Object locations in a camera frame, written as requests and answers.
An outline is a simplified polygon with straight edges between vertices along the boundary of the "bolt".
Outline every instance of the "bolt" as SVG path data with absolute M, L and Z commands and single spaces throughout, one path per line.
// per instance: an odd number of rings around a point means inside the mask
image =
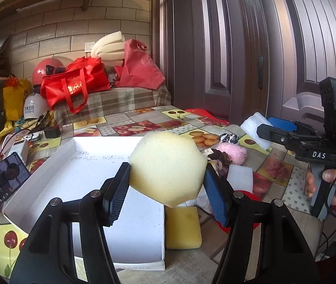
M 273 201 L 273 203 L 274 203 L 277 207 L 282 207 L 282 206 L 284 206 L 284 202 L 281 201 L 279 198 L 275 199 L 275 200 Z
M 58 204 L 60 203 L 60 201 L 61 201 L 61 199 L 59 199 L 59 198 L 53 198 L 53 199 L 50 201 L 50 204 L 51 204 L 52 206 L 56 206 L 56 205 L 58 205 Z
M 240 191 L 235 191 L 234 192 L 234 197 L 236 198 L 242 198 L 244 196 L 243 192 Z
M 101 195 L 101 191 L 100 190 L 93 190 L 91 193 L 90 193 L 90 196 L 93 197 L 93 198 L 97 198 Z

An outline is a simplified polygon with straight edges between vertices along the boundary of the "white cardboard box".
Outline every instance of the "white cardboard box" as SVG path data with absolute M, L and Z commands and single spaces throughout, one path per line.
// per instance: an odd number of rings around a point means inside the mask
M 3 210 L 26 233 L 48 202 L 81 199 L 114 177 L 141 137 L 73 138 L 20 187 Z M 164 206 L 129 187 L 119 219 L 104 227 L 116 268 L 164 270 Z M 73 223 L 75 256 L 82 257 L 79 224 Z

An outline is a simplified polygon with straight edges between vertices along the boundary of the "plaid cloth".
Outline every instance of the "plaid cloth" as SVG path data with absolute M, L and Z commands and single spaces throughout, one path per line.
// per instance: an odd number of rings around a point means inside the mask
M 82 95 L 72 97 L 73 107 L 82 103 Z M 58 125 L 129 112 L 136 109 L 168 106 L 171 104 L 171 94 L 165 85 L 157 90 L 147 90 L 140 87 L 118 87 L 109 91 L 91 93 L 88 102 L 77 114 L 71 113 L 65 101 L 55 106 L 54 118 Z

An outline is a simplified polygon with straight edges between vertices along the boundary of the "tile wall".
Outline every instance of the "tile wall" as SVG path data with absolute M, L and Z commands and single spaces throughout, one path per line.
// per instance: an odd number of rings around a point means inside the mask
M 90 0 L 86 12 L 83 0 L 46 0 L 0 21 L 0 38 L 11 35 L 11 72 L 31 80 L 35 66 L 43 59 L 85 56 L 86 42 L 122 31 L 126 39 L 136 38 L 150 47 L 150 0 Z

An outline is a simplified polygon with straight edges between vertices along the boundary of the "pink yarn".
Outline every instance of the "pink yarn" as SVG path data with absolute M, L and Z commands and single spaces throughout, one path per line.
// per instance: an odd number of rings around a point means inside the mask
M 225 152 L 233 164 L 242 165 L 247 157 L 246 148 L 233 143 L 219 143 L 217 150 Z

